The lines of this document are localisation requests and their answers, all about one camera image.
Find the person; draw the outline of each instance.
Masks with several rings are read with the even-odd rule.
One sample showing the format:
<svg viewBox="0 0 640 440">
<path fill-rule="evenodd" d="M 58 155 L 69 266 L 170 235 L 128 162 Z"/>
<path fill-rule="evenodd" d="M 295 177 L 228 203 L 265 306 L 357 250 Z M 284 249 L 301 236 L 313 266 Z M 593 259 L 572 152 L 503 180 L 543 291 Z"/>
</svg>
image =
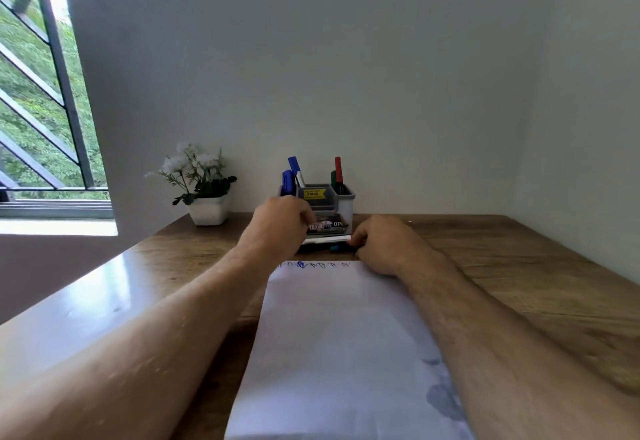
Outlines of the person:
<svg viewBox="0 0 640 440">
<path fill-rule="evenodd" d="M 4 398 L 0 439 L 168 439 L 231 324 L 314 221 L 298 198 L 268 199 L 216 265 Z M 640 438 L 637 398 L 538 334 L 400 220 L 373 216 L 351 243 L 365 240 L 359 258 L 404 282 L 431 328 L 477 440 Z"/>
</svg>

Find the wooden table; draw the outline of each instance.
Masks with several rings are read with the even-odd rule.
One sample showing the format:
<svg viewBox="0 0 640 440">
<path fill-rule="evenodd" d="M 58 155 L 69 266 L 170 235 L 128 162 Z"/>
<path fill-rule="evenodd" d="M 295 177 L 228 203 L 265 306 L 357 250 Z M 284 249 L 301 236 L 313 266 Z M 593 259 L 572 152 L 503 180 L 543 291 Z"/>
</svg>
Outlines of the wooden table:
<svg viewBox="0 0 640 440">
<path fill-rule="evenodd" d="M 234 215 L 220 227 L 195 227 L 188 216 L 180 218 L 2 325 L 0 395 L 195 278 L 235 245 L 249 218 Z M 402 219 L 579 361 L 640 393 L 640 287 L 504 216 Z M 299 258 L 354 259 L 327 253 Z M 223 437 L 263 294 L 229 331 L 174 438 Z"/>
</svg>

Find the person's left arm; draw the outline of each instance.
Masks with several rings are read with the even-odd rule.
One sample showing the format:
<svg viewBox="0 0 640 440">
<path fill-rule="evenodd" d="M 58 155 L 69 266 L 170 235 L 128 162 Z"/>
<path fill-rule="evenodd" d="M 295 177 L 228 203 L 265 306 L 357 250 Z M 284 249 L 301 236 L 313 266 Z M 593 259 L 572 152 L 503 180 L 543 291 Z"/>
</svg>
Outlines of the person's left arm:
<svg viewBox="0 0 640 440">
<path fill-rule="evenodd" d="M 0 440 L 171 436 L 229 327 L 314 214 L 270 198 L 215 266 L 0 404 Z"/>
</svg>

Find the paper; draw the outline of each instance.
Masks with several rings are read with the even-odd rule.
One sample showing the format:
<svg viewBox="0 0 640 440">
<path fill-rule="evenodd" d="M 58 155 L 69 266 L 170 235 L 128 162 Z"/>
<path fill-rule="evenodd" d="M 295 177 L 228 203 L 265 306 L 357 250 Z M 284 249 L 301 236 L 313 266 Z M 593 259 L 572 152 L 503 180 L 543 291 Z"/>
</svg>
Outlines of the paper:
<svg viewBox="0 0 640 440">
<path fill-rule="evenodd" d="M 227 440 L 471 440 L 402 284 L 357 261 L 286 261 L 269 278 Z"/>
</svg>

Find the gray desk organizer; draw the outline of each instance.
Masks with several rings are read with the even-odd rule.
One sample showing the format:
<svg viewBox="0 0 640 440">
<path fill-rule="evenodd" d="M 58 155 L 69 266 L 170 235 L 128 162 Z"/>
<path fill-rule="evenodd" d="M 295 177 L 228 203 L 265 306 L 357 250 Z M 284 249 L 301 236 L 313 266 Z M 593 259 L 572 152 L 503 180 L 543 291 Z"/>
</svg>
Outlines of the gray desk organizer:
<svg viewBox="0 0 640 440">
<path fill-rule="evenodd" d="M 309 203 L 317 218 L 317 222 L 309 226 L 307 236 L 351 234 L 356 195 L 348 186 L 344 187 L 348 194 L 336 193 L 331 184 L 307 184 L 298 188 L 297 196 Z"/>
</svg>

